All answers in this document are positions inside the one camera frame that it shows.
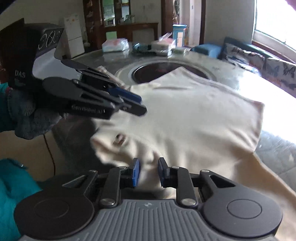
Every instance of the blue couch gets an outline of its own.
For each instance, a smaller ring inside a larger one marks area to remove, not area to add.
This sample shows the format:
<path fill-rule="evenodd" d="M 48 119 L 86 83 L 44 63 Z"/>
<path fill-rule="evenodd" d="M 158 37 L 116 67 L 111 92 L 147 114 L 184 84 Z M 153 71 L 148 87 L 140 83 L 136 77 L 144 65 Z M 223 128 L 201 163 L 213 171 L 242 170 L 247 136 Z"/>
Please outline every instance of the blue couch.
<path fill-rule="evenodd" d="M 259 53 L 259 54 L 263 55 L 265 58 L 277 58 L 276 56 L 272 55 L 271 53 L 269 53 L 261 48 L 258 48 L 254 45 L 251 45 L 251 44 L 242 43 L 242 42 L 240 42 L 236 39 L 230 38 L 230 37 L 226 37 L 224 39 L 223 46 L 217 46 L 214 44 L 202 44 L 202 45 L 198 45 L 198 46 L 193 47 L 191 49 L 191 51 L 194 51 L 197 53 L 202 53 L 202 54 L 208 55 L 209 57 L 212 57 L 212 58 L 222 59 L 222 53 L 225 48 L 225 43 L 235 45 L 235 46 L 237 46 L 241 49 L 247 50 L 247 51 Z"/>

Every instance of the patterned pillow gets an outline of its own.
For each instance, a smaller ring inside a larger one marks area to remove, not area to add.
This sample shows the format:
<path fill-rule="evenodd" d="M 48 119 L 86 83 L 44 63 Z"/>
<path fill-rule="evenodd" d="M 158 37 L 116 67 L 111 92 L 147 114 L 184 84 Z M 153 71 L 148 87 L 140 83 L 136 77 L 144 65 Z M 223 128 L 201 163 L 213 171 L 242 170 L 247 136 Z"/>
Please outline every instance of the patterned pillow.
<path fill-rule="evenodd" d="M 259 76 L 265 61 L 265 57 L 261 54 L 246 51 L 229 43 L 225 44 L 223 59 Z"/>
<path fill-rule="evenodd" d="M 275 58 L 267 58 L 262 77 L 296 98 L 296 65 Z"/>

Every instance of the ridged gray panel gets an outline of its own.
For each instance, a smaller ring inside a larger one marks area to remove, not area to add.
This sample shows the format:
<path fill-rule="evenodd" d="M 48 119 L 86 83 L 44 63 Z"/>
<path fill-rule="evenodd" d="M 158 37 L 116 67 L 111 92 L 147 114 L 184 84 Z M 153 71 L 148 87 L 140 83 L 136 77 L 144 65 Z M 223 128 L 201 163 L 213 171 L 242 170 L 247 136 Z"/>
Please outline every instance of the ridged gray panel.
<path fill-rule="evenodd" d="M 81 232 L 62 241 L 234 241 L 206 225 L 195 210 L 174 200 L 124 200 L 101 210 Z M 276 241 L 275 237 L 252 241 Z M 34 241 L 23 236 L 20 241 Z"/>

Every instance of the teal sleeve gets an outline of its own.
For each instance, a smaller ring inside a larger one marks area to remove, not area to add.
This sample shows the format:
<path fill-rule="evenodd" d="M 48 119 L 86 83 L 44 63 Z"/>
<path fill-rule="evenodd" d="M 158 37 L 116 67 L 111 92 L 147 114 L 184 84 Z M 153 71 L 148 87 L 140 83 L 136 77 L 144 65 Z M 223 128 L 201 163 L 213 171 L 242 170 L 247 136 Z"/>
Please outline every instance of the teal sleeve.
<path fill-rule="evenodd" d="M 11 120 L 8 110 L 5 91 L 8 88 L 8 84 L 0 84 L 0 132 L 13 131 L 15 125 Z"/>
<path fill-rule="evenodd" d="M 21 236 L 13 212 L 24 198 L 41 191 L 17 161 L 0 160 L 0 241 L 17 241 Z"/>

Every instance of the person's hand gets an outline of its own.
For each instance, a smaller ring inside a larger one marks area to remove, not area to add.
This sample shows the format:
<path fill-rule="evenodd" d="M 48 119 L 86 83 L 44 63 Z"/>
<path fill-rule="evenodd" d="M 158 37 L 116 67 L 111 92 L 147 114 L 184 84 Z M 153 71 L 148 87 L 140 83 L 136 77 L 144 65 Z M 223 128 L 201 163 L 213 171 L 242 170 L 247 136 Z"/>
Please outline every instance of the person's hand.
<path fill-rule="evenodd" d="M 7 93 L 7 108 L 15 123 L 15 135 L 28 140 L 45 134 L 64 117 L 47 108 L 36 108 L 29 93 L 12 88 Z"/>

